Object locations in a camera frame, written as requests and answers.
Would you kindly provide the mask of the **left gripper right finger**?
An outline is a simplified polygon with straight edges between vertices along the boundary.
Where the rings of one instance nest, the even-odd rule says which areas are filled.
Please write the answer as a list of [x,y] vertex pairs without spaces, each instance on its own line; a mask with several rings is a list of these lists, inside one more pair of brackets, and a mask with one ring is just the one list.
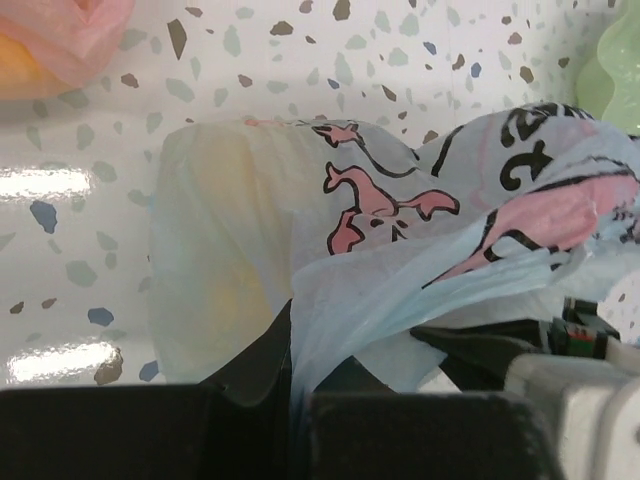
[[394,394],[394,390],[351,356],[320,382],[311,393],[310,398],[313,400],[364,400],[391,397]]

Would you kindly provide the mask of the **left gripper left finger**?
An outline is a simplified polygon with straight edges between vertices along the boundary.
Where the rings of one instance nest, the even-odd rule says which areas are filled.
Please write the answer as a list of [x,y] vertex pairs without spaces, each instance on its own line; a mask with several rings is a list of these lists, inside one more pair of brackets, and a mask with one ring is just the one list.
[[203,380],[209,399],[200,479],[287,477],[290,303],[257,340]]

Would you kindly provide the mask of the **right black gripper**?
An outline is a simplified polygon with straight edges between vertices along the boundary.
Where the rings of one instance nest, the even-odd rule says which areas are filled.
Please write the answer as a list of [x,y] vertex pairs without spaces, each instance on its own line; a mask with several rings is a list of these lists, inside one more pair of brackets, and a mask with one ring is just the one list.
[[598,304],[567,297],[551,321],[523,318],[460,329],[417,326],[415,339],[446,354],[440,368],[461,390],[501,390],[509,365],[523,354],[603,360],[619,331],[602,319]]

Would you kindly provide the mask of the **blue printed plastic bag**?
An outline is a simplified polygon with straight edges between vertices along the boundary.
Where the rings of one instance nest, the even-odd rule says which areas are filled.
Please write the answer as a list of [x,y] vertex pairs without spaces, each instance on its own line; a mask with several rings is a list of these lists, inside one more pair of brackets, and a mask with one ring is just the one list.
[[169,134],[151,205],[150,330],[171,382],[227,364],[291,310],[294,388],[359,358],[410,391],[409,330],[599,300],[639,266],[639,141],[544,103],[411,148],[354,120]]

